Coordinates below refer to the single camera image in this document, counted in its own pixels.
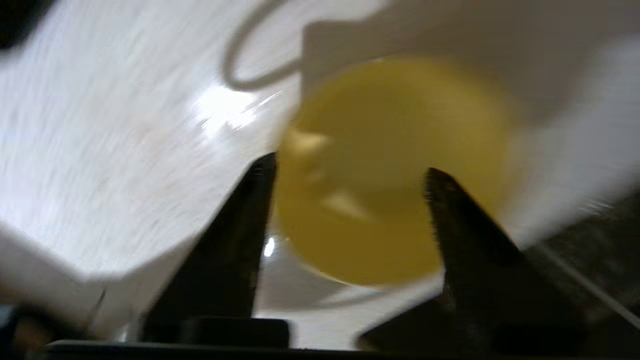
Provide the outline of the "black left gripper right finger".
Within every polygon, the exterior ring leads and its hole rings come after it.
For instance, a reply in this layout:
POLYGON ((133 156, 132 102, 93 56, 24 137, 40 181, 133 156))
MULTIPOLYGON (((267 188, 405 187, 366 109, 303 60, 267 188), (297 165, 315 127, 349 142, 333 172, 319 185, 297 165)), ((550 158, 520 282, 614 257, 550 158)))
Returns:
POLYGON ((427 171, 424 196, 442 292, 359 335, 359 348, 638 353, 638 187, 526 250, 445 171, 427 171))

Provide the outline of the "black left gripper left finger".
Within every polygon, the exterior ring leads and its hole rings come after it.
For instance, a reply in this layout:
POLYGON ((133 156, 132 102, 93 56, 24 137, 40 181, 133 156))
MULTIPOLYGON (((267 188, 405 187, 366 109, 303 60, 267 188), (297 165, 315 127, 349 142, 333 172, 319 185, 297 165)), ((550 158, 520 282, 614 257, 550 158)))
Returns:
POLYGON ((253 317, 277 172, 274 153, 254 160, 144 316, 140 340, 287 349, 290 327, 253 317))

